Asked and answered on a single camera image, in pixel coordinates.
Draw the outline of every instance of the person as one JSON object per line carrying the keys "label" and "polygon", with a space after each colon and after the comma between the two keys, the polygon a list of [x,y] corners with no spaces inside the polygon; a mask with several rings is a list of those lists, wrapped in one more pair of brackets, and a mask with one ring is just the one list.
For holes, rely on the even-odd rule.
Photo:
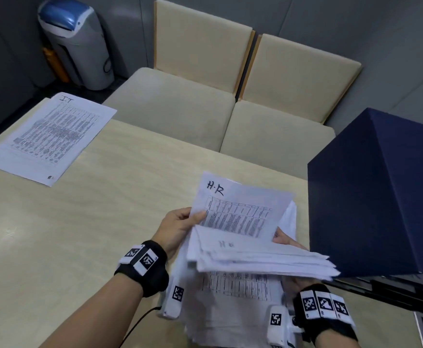
{"label": "person", "polygon": [[[144,248],[152,246],[156,253],[160,246],[171,259],[190,229],[206,217],[206,212],[190,215],[191,208],[168,212],[158,230],[145,242]],[[273,241],[279,244],[306,249],[277,228]],[[145,291],[150,288],[141,281],[118,272],[79,309],[67,318],[41,345],[40,348],[118,348],[129,328]],[[300,292],[319,284],[314,279],[284,278],[283,286]],[[319,333],[316,348],[359,348],[356,340],[345,337],[332,329]]]}

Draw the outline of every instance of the floor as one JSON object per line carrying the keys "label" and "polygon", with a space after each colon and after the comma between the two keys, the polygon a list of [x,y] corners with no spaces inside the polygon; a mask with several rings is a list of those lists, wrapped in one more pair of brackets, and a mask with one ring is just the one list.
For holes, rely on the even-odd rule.
{"label": "floor", "polygon": [[64,92],[101,104],[125,81],[125,78],[116,76],[115,81],[108,88],[104,90],[93,91],[88,90],[85,87],[79,87],[73,83],[63,83],[56,80],[49,84],[47,87],[38,89],[32,99],[28,100],[22,107],[7,117],[7,119],[0,124],[0,134],[46,97],[50,98],[57,93]]}

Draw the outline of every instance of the beige chair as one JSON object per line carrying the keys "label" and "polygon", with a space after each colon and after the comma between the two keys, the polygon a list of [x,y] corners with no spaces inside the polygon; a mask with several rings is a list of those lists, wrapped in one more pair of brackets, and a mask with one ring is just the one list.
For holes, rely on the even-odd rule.
{"label": "beige chair", "polygon": [[276,36],[259,37],[220,152],[307,179],[332,139],[323,126],[361,64]]}
{"label": "beige chair", "polygon": [[254,35],[157,0],[154,69],[137,70],[104,105],[117,120],[219,151]]}

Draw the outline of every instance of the trash can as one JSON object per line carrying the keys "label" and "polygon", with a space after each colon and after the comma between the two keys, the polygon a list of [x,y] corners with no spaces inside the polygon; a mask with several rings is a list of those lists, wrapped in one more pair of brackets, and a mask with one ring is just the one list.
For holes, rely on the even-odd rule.
{"label": "trash can", "polygon": [[37,15],[74,83],[102,90],[114,81],[102,27],[92,7],[76,0],[47,0]]}

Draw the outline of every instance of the tabletop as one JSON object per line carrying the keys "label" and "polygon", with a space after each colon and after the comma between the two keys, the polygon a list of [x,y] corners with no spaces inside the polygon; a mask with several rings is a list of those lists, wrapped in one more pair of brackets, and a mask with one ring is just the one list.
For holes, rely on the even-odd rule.
{"label": "tabletop", "polygon": [[[0,347],[38,346],[110,279],[123,253],[153,235],[169,210],[191,205],[203,171],[295,193],[297,237],[308,245],[307,181],[116,120],[52,187],[0,170]],[[412,313],[345,297],[364,348],[417,347]],[[144,299],[136,318],[155,300]],[[390,321],[403,330],[392,341]],[[125,345],[188,343],[179,322],[150,314]]]}

